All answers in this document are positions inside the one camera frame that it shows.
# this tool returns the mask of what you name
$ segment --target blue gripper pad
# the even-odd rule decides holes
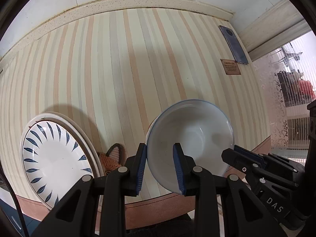
[[[237,151],[241,155],[244,155],[246,158],[249,158],[250,160],[256,162],[257,164],[260,164],[261,168],[265,169],[266,165],[264,163],[264,159],[258,154],[252,153],[251,151],[248,151],[238,145],[234,146],[234,151]]]
[[[177,175],[177,180],[178,180],[178,185],[179,185],[179,189],[181,191],[181,194],[185,194],[185,183],[184,183],[184,173],[182,170],[182,166],[180,163],[180,158],[179,155],[177,153],[177,148],[175,145],[173,145],[173,162],[174,162],[174,167],[176,170],[176,175]]]
[[[147,154],[147,145],[143,146],[142,156],[140,158],[140,163],[137,171],[137,183],[136,183],[136,193],[139,194],[142,183],[143,183],[143,177],[144,177],[144,170],[146,165],[146,154]]]

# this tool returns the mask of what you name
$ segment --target fox pillow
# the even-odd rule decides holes
[[[109,148],[107,153],[98,153],[104,175],[108,175],[121,166],[122,150],[122,145],[116,143]]]

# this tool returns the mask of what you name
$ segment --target red object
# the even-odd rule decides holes
[[[311,98],[315,99],[316,96],[313,91],[313,86],[309,80],[300,79],[298,80],[298,84],[299,84],[300,92],[302,94],[307,94]]]

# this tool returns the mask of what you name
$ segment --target plate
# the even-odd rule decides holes
[[[74,122],[69,117],[67,117],[61,113],[58,113],[58,112],[47,112],[47,113],[43,113],[41,115],[45,116],[45,118],[47,120],[56,121],[56,122],[62,124],[67,130],[69,130],[72,133],[73,136],[75,136],[76,138],[79,138],[80,141],[82,143],[84,143],[84,146],[86,147],[85,150],[87,150],[89,152],[88,156],[91,157],[91,161],[93,161],[92,163],[94,164],[94,168],[96,168],[96,171],[97,171],[96,177],[103,176],[103,169],[101,166],[101,162],[99,160],[99,156],[97,155],[97,152],[96,152],[94,146],[92,145],[92,142],[90,141],[90,139],[86,135],[86,133],[77,125],[76,122]]]
[[[56,122],[43,120],[33,124],[21,143],[26,178],[50,209],[82,176],[94,177],[82,147]]]
[[[181,101],[157,117],[146,138],[148,166],[164,188],[181,193],[172,152],[176,142],[196,165],[222,176],[228,164],[221,155],[234,147],[233,129],[218,107],[203,100]]]

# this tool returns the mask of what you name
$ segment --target black mount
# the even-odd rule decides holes
[[[224,162],[246,174],[212,175],[173,147],[179,189],[195,196],[195,236],[220,236],[217,196],[221,196],[226,237],[286,237],[279,223],[297,235],[316,232],[316,101],[310,110],[310,146],[305,167],[274,154],[254,154],[237,145],[222,153]],[[100,236],[124,237],[124,196],[136,196],[143,179],[146,145],[125,166],[96,179],[83,176],[39,224],[32,237],[94,236],[99,196],[104,195]]]

